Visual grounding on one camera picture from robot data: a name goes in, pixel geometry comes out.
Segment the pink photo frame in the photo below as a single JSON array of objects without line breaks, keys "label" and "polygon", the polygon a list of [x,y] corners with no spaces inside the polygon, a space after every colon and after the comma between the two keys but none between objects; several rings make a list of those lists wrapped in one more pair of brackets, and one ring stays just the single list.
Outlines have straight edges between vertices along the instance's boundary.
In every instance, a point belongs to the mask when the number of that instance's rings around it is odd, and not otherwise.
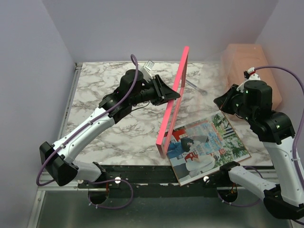
[{"label": "pink photo frame", "polygon": [[188,65],[189,46],[185,46],[181,55],[179,67],[172,86],[174,92],[177,92],[180,97],[170,100],[167,103],[164,116],[161,122],[159,133],[156,140],[156,146],[161,158],[166,158],[171,135],[178,116],[179,108],[182,101],[182,96],[185,90],[186,74]]}]

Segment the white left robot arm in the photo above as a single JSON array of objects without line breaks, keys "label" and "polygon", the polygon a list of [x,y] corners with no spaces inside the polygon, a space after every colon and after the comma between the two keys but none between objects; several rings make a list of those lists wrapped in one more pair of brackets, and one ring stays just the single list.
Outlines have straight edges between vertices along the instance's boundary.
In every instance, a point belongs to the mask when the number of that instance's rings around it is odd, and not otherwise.
[{"label": "white left robot arm", "polygon": [[59,186],[73,180],[87,180],[96,188],[102,187],[104,169],[96,162],[76,161],[78,154],[98,135],[130,114],[133,106],[144,102],[159,106],[180,98],[178,85],[179,81],[175,81],[173,87],[169,87],[159,75],[150,76],[135,69],[126,71],[119,86],[105,95],[77,128],[54,143],[40,145],[42,168]]}]

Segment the printed photo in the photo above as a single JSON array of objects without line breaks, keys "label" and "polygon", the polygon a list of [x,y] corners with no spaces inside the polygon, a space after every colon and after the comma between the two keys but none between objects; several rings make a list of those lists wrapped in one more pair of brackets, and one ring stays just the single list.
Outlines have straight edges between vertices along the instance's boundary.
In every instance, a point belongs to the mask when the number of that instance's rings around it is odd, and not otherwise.
[{"label": "printed photo", "polygon": [[224,164],[251,157],[221,111],[176,126],[163,141],[169,142],[167,157],[180,186],[215,173]]}]

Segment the translucent orange plastic box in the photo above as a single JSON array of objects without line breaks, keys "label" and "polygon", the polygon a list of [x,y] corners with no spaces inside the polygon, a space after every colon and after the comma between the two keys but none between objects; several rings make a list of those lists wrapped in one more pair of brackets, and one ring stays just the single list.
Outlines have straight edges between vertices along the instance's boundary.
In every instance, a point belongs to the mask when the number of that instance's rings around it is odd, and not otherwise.
[{"label": "translucent orange plastic box", "polygon": [[233,84],[240,85],[246,78],[244,72],[248,71],[254,79],[260,79],[272,88],[272,109],[275,110],[282,102],[275,78],[271,69],[258,67],[267,66],[268,61],[259,44],[229,44],[221,56],[221,70],[225,89]]}]

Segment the silver ratchet wrench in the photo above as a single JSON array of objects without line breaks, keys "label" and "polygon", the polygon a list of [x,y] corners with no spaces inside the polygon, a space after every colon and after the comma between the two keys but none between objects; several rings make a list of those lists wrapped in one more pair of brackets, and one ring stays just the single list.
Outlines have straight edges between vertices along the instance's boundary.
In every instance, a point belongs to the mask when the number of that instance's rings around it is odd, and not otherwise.
[{"label": "silver ratchet wrench", "polygon": [[202,96],[206,96],[208,94],[208,92],[204,89],[199,88],[197,85],[193,84],[191,81],[186,79],[186,83],[191,86],[192,88],[194,88],[195,90],[197,90]]}]

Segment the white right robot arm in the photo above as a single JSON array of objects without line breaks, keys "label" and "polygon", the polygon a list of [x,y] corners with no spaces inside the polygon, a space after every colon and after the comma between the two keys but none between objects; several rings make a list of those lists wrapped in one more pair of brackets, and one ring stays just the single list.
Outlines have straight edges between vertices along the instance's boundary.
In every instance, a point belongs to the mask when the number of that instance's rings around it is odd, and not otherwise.
[{"label": "white right robot arm", "polygon": [[299,174],[303,168],[293,149],[295,131],[290,118],[272,110],[272,88],[264,81],[249,80],[243,90],[233,85],[224,95],[214,99],[220,111],[236,114],[250,125],[271,157],[279,183],[252,174],[232,161],[220,167],[218,180],[224,186],[232,183],[246,188],[264,203],[277,219],[298,220],[304,216],[304,188]]}]

